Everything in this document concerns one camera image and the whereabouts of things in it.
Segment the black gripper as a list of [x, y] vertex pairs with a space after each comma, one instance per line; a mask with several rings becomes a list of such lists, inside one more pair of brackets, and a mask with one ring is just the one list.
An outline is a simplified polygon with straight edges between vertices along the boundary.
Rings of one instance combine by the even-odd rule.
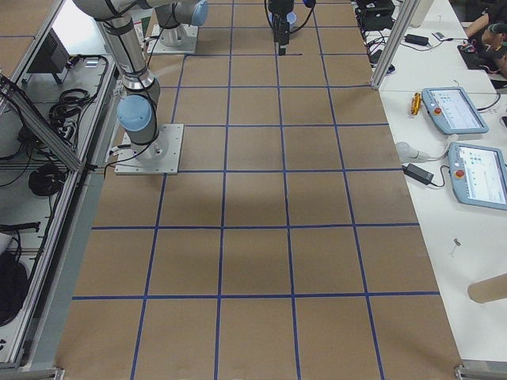
[[294, 10], [293, 0], [268, 0], [268, 15], [273, 22], [273, 38], [277, 46], [278, 55], [285, 55], [289, 44], [288, 15]]

